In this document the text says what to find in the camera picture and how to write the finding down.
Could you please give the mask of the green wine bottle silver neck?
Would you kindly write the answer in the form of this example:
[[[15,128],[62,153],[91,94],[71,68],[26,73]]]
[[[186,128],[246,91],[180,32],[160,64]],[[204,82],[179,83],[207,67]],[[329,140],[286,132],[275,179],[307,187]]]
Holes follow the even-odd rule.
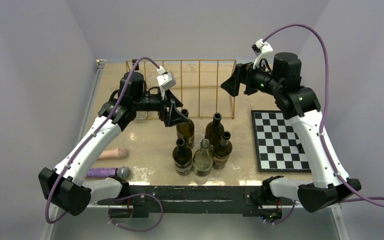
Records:
[[[182,109],[181,113],[187,117],[187,122],[176,125],[176,134],[178,139],[184,139],[185,144],[191,149],[195,144],[195,124],[189,117],[189,111]]]

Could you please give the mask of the clear liquor bottle black cap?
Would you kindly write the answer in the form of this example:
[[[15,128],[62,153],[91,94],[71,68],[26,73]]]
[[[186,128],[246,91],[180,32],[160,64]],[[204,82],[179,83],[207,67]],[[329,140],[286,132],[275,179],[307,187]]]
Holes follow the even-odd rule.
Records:
[[[136,58],[133,58],[133,59],[132,59],[132,66],[134,65],[134,63],[135,63],[136,61],[137,61]],[[138,112],[136,113],[136,118],[135,118],[135,120],[136,120],[136,121],[144,121],[144,120],[147,119],[147,117],[148,117],[148,113],[147,113],[146,111],[138,111]]]

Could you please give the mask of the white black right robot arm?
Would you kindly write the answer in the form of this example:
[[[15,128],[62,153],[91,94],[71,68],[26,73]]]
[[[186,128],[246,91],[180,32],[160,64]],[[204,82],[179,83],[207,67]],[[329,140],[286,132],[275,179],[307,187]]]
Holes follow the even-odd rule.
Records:
[[[244,93],[260,91],[274,97],[276,106],[289,121],[307,156],[311,181],[274,176],[263,181],[260,196],[268,204],[279,198],[298,201],[310,213],[345,201],[362,186],[344,170],[322,124],[323,114],[315,92],[301,84],[302,62],[291,52],[274,56],[272,71],[258,63],[238,63],[221,88],[236,97],[240,84]]]

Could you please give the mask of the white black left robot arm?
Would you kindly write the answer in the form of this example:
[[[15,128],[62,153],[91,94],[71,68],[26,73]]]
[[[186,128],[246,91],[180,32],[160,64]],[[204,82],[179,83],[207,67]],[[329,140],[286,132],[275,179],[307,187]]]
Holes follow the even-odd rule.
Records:
[[[96,183],[85,183],[89,170],[106,147],[132,122],[137,112],[156,112],[165,127],[186,123],[179,111],[182,102],[171,92],[176,85],[169,72],[157,76],[155,94],[144,88],[144,76],[127,72],[119,89],[105,102],[92,127],[76,147],[53,168],[43,168],[38,174],[46,207],[51,204],[72,216],[82,213],[88,204],[111,199],[118,205],[129,199],[129,184],[120,176],[110,176]]]

